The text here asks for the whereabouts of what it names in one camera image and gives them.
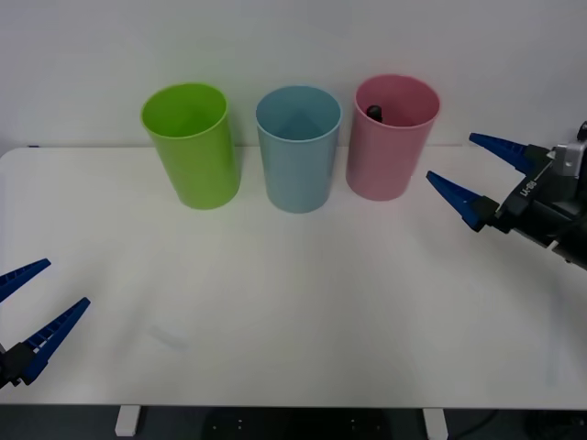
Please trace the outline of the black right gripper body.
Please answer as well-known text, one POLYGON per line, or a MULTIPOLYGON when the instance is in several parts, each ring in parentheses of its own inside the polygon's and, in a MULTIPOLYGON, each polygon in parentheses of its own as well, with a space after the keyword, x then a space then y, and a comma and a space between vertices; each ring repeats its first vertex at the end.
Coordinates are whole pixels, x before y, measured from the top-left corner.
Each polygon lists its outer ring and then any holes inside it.
POLYGON ((556 250, 586 249, 586 164, 578 176, 563 176, 552 159, 538 161, 496 212, 494 227, 544 248, 556 243, 556 250))

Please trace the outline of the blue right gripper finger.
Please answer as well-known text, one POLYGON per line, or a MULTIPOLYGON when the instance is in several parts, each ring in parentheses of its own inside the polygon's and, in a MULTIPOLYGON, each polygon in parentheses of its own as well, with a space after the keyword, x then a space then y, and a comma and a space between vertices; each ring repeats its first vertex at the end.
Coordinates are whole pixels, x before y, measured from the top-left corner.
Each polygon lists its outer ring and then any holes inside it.
POLYGON ((469 141, 490 151, 524 175, 530 175, 551 162, 550 150, 536 145, 523 145, 510 140, 470 133, 469 141))
POLYGON ((499 208, 496 201, 463 188, 433 171, 426 174, 426 179, 473 231, 479 232, 492 222, 499 208))

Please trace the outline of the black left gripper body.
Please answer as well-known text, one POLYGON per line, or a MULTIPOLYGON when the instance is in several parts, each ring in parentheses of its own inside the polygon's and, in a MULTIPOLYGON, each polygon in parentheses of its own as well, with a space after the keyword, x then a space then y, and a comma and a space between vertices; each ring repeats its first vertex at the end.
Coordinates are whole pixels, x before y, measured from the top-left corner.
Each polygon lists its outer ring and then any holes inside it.
POLYGON ((1 387, 11 383, 17 386, 21 374, 21 345, 16 344, 1 352, 1 387))

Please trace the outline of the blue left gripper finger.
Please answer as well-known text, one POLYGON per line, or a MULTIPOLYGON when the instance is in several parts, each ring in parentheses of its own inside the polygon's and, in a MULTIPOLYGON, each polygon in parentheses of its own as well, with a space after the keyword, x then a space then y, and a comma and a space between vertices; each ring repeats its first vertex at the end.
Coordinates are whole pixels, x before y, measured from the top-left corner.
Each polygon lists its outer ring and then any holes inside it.
POLYGON ((30 385, 35 381, 90 304, 88 298, 82 298, 34 335, 8 349, 7 382, 30 385))
POLYGON ((50 261, 44 258, 1 275, 0 303, 49 266, 50 261))

